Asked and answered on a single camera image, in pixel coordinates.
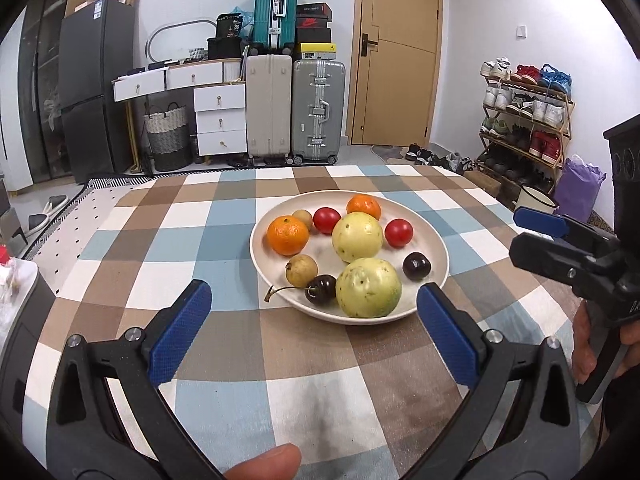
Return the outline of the right hand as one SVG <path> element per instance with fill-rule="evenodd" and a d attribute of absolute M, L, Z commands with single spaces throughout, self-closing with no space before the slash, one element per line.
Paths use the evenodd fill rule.
<path fill-rule="evenodd" d="M 576 382 L 582 384 L 587 380 L 597 364 L 597 358 L 589 344 L 591 324 L 586 300 L 580 302 L 574 316 L 573 333 L 572 369 Z M 615 378 L 622 376 L 627 370 L 631 370 L 640 363 L 640 323 L 634 321 L 624 325 L 620 329 L 620 341 L 624 346 L 627 346 L 627 353 L 616 370 Z"/>

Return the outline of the left hand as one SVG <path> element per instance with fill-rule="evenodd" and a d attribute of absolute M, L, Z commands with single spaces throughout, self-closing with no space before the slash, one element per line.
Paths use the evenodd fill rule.
<path fill-rule="evenodd" d="M 250 460 L 233 466 L 224 473 L 229 480 L 291 480 L 294 479 L 302 453 L 292 444 L 282 444 Z"/>

